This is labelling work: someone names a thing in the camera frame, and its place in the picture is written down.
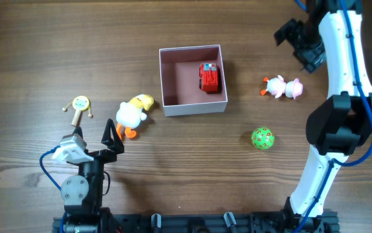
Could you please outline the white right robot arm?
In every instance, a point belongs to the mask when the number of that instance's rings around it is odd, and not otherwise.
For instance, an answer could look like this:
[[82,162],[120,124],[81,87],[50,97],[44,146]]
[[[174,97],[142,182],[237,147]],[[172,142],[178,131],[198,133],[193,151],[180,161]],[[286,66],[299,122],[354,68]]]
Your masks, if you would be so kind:
[[290,213],[301,229],[323,214],[338,170],[372,155],[372,85],[362,49],[362,2],[314,0],[299,6],[308,20],[288,21],[275,33],[276,43],[288,41],[309,73],[325,62],[329,78],[327,100],[307,119],[309,156],[289,197]]

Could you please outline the red toy fire truck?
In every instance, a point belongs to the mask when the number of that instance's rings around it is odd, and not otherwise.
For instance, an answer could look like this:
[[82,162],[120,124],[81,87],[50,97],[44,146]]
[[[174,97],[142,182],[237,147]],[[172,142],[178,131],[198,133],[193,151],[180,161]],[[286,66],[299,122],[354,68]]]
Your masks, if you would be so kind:
[[216,63],[201,63],[199,89],[206,93],[219,92],[219,72]]

